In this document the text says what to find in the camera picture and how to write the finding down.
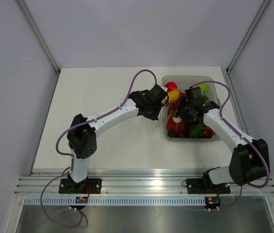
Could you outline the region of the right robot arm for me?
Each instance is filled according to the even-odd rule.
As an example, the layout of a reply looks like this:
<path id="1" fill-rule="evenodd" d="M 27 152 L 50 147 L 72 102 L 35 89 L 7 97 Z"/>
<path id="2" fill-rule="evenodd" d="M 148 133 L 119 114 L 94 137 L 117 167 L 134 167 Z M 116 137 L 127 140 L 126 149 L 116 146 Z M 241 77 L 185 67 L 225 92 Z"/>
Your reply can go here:
<path id="1" fill-rule="evenodd" d="M 203 172 L 197 180 L 187 179 L 190 194 L 230 193 L 229 183 L 239 186 L 253 185 L 253 181 L 265 178 L 265 187 L 270 179 L 269 150 L 263 139 L 254 139 L 232 124 L 222 113 L 222 108 L 213 101 L 206 101 L 200 87 L 185 90 L 180 98 L 177 116 L 190 124 L 198 120 L 214 130 L 230 149 L 232 156 L 228 166 L 220 166 Z"/>

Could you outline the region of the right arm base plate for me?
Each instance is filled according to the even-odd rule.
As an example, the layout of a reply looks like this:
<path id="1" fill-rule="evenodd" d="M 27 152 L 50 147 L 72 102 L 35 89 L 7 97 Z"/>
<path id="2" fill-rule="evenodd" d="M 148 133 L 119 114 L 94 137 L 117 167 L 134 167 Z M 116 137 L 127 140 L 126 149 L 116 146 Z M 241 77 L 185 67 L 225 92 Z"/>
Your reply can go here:
<path id="1" fill-rule="evenodd" d="M 230 194 L 231 190 L 226 183 L 213 184 L 204 178 L 186 179 L 186 187 L 189 194 Z"/>

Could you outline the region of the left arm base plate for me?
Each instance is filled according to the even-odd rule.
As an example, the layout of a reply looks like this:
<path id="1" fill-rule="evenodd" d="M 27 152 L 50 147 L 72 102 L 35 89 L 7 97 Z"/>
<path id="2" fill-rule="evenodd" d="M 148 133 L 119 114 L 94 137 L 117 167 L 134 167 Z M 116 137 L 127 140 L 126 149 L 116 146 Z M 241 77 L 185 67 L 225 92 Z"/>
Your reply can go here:
<path id="1" fill-rule="evenodd" d="M 85 179 L 76 183 L 71 179 L 61 179 L 59 185 L 60 194 L 100 194 L 102 179 Z"/>

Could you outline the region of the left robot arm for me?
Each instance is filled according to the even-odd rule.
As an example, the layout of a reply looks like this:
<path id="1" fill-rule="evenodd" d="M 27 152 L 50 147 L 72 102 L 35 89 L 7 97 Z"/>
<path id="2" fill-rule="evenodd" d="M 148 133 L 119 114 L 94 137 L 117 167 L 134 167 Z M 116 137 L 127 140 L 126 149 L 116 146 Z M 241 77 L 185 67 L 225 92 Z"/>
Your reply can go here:
<path id="1" fill-rule="evenodd" d="M 169 99 L 167 88 L 156 84 L 150 90 L 129 93 L 123 102 L 102 113 L 90 117 L 76 115 L 67 133 L 68 145 L 73 154 L 72 171 L 68 175 L 69 187 L 75 193 L 86 189 L 87 162 L 97 150 L 98 137 L 130 118 L 143 116 L 153 121 L 158 120 L 165 99 Z"/>

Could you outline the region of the white toy egg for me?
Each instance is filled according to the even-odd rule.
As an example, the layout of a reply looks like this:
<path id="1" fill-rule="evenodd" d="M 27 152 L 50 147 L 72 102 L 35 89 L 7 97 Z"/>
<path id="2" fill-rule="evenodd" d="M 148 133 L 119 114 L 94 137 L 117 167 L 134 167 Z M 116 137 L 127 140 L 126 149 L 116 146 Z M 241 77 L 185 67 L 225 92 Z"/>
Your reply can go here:
<path id="1" fill-rule="evenodd" d="M 182 119 L 180 117 L 172 117 L 172 120 L 175 122 L 175 123 L 180 123 L 182 121 Z"/>

